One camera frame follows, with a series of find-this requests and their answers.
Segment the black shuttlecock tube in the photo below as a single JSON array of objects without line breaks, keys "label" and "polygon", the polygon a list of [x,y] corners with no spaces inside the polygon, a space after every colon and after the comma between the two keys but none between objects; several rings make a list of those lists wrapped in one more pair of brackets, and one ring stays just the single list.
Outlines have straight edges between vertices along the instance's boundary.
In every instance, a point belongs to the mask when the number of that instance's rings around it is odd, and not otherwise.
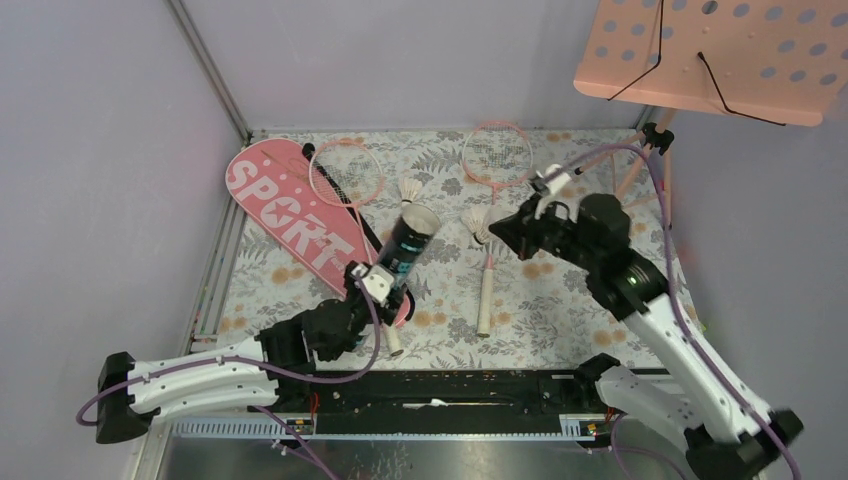
[{"label": "black shuttlecock tube", "polygon": [[[440,227],[441,221],[429,208],[418,203],[406,205],[401,209],[390,238],[378,253],[374,264],[380,263],[402,275],[402,282],[408,288],[407,277]],[[381,323],[381,330],[390,355],[400,355],[403,347],[397,325]]]}]

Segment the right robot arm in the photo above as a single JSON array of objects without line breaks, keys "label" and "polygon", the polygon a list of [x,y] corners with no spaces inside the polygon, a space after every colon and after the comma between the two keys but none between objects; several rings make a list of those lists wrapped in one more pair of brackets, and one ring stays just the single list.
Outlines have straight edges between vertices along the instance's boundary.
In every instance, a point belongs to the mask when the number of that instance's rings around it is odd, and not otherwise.
[{"label": "right robot arm", "polygon": [[699,479],[753,479],[803,429],[789,409],[774,410],[732,372],[682,310],[669,280],[631,246],[630,216],[611,194],[584,197],[572,217],[566,204],[535,194],[489,226],[522,260],[543,250],[586,273],[593,299],[637,335],[683,390],[670,395],[606,354],[580,367],[575,402],[605,405],[640,421],[675,445]]}]

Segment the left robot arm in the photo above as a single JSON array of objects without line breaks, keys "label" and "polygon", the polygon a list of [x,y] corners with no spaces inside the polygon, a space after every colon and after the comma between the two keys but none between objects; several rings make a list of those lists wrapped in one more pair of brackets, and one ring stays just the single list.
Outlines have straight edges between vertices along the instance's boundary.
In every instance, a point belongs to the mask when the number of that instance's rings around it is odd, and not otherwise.
[{"label": "left robot arm", "polygon": [[308,382],[332,381],[316,376],[317,363],[356,350],[368,324],[394,322],[407,298],[405,280],[382,265],[352,262],[343,299],[324,300],[238,343],[158,361],[109,355],[91,403],[96,442],[134,440],[156,423],[198,412],[275,403],[301,409]]}]

